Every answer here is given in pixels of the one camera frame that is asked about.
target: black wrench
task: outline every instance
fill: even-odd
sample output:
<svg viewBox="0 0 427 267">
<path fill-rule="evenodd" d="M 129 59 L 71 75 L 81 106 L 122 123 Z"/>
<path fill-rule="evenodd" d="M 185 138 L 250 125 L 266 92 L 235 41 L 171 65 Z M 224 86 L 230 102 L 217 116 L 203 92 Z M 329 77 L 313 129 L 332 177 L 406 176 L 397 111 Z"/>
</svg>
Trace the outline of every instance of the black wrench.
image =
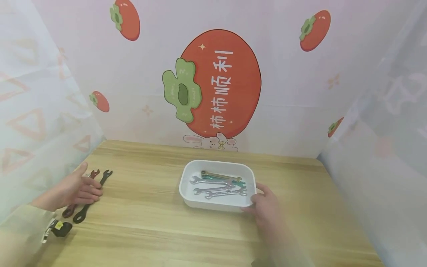
<svg viewBox="0 0 427 267">
<path fill-rule="evenodd" d="M 108 177 L 110 177 L 110 176 L 111 176 L 111 174 L 113 174 L 113 171 L 106 170 L 106 171 L 104 172 L 104 176 L 102 177 L 101 181 L 99 182 L 99 183 L 101 184 L 101 186 L 103 186 L 103 185 L 104 185 L 105 181 L 107 180 L 107 178 L 108 178 Z M 85 220 L 85 218 L 86 218 L 86 213 L 87 213 L 87 211 L 88 211 L 88 209 L 89 209 L 89 207 L 90 207 L 91 205 L 92 205 L 92 204 L 86 204 L 86 205 L 82 208 L 82 210 L 81 210 L 81 211 L 79 211 L 79 212 L 74 216 L 74 218 L 73 218 L 73 222 L 74 222 L 74 223 L 81 223 L 82 221 L 84 221 L 84 220 Z"/>
</svg>

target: white plastic tray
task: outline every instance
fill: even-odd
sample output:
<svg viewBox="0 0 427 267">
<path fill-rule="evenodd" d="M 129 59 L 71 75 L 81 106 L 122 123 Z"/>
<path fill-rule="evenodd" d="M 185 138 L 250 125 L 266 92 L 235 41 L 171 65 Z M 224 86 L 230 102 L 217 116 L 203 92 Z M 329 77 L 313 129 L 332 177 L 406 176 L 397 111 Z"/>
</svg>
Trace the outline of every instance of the white plastic tray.
<svg viewBox="0 0 427 267">
<path fill-rule="evenodd" d="M 246 183 L 247 191 L 245 193 L 247 193 L 247 195 L 219 196 L 212 197 L 210 200 L 205 198 L 206 193 L 195 195 L 193 191 L 195 188 L 204 189 L 221 186 L 203 183 L 195 185 L 190 184 L 190 180 L 193 180 L 191 177 L 201 177 L 200 172 L 202 170 L 227 176 L 241 177 L 242 181 Z M 233 190 L 238 189 L 240 189 L 238 185 L 236 185 L 235 189 L 233 188 Z M 185 166 L 179 183 L 179 193 L 184 199 L 185 204 L 193 208 L 205 208 L 218 211 L 241 212 L 241 207 L 252 205 L 251 196 L 256 194 L 256 192 L 254 172 L 246 165 L 231 162 L 208 160 L 190 161 Z"/>
</svg>

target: wooden table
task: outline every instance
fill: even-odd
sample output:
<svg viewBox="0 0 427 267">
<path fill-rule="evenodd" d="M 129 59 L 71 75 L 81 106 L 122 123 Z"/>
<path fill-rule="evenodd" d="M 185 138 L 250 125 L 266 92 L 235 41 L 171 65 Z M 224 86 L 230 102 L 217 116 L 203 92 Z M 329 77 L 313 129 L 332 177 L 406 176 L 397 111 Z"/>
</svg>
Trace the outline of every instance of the wooden table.
<svg viewBox="0 0 427 267">
<path fill-rule="evenodd" d="M 187 207 L 178 192 L 194 159 L 248 165 L 278 196 L 288 227 L 317 267 L 383 266 L 315 159 L 105 141 L 88 172 L 114 173 L 67 238 L 50 237 L 36 266 L 250 266 L 263 253 L 247 214 Z"/>
</svg>

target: cartoon rabbit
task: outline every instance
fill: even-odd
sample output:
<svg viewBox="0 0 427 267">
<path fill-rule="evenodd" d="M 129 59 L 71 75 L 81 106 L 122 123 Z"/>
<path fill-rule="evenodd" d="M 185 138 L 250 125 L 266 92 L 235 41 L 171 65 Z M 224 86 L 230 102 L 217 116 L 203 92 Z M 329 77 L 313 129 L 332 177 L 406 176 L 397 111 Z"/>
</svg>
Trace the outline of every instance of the cartoon rabbit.
<svg viewBox="0 0 427 267">
<path fill-rule="evenodd" d="M 239 151 L 236 144 L 236 139 L 227 139 L 222 133 L 217 133 L 216 137 L 199 137 L 197 135 L 184 135 L 184 141 L 187 143 L 200 143 L 194 148 L 211 149 L 211 150 L 224 150 L 224 151 Z"/>
</svg>

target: black object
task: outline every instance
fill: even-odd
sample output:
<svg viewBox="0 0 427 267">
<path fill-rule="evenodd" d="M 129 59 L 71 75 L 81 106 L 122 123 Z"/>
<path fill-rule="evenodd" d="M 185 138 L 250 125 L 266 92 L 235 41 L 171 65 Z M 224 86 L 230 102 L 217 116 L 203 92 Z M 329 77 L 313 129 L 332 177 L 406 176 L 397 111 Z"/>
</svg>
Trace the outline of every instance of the black object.
<svg viewBox="0 0 427 267">
<path fill-rule="evenodd" d="M 61 237 L 61 238 L 65 237 L 68 234 L 68 232 L 71 230 L 71 228 L 73 227 L 73 225 L 71 223 L 63 222 L 62 224 L 63 225 L 60 229 L 57 229 L 54 227 L 51 230 L 55 236 Z"/>
<path fill-rule="evenodd" d="M 107 180 L 108 177 L 111 176 L 111 174 L 113 174 L 113 171 L 110 170 L 106 170 L 104 172 L 104 176 L 102 177 L 101 181 L 99 182 L 101 185 L 104 185 L 105 181 Z M 73 218 L 73 222 L 74 223 L 81 223 L 82 221 L 85 220 L 86 218 L 86 212 L 88 211 L 89 207 L 92 204 L 86 204 L 81 211 L 79 211 Z"/>
</svg>

